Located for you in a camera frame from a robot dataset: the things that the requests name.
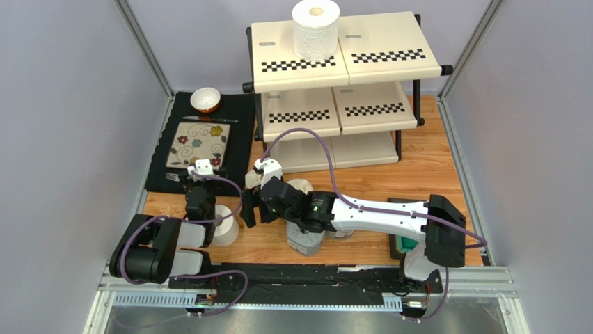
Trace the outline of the beige roll front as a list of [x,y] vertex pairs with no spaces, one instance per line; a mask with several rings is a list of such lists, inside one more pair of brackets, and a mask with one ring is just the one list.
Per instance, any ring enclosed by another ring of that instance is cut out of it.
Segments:
[[306,179],[293,179],[287,181],[287,183],[304,194],[309,194],[310,192],[314,191],[312,184]]

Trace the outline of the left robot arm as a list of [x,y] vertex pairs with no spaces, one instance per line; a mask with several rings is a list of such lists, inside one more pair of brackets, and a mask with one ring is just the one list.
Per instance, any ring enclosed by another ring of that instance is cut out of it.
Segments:
[[171,276],[198,275],[214,240],[216,194],[222,182],[235,183],[209,171],[189,168],[178,173],[185,190],[185,217],[135,214],[113,251],[109,273],[133,285],[164,283]]

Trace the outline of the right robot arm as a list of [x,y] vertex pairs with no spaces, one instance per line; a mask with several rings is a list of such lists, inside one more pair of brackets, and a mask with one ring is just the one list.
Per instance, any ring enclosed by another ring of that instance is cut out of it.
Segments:
[[466,218],[444,196],[428,201],[375,202],[330,191],[305,193],[277,177],[245,189],[239,215],[252,228],[282,219],[319,234],[364,230],[416,241],[402,260],[402,275],[425,281],[438,267],[461,268],[466,260]]

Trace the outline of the white paper roll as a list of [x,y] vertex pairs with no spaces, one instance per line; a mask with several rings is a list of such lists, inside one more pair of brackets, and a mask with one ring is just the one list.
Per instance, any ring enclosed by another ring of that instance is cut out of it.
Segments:
[[233,215],[232,210],[223,205],[216,205],[215,214],[217,218],[225,218],[217,221],[212,243],[215,246],[226,247],[233,244],[239,235],[239,226]]
[[340,7],[334,1],[300,1],[292,9],[294,53],[323,61],[338,48]]

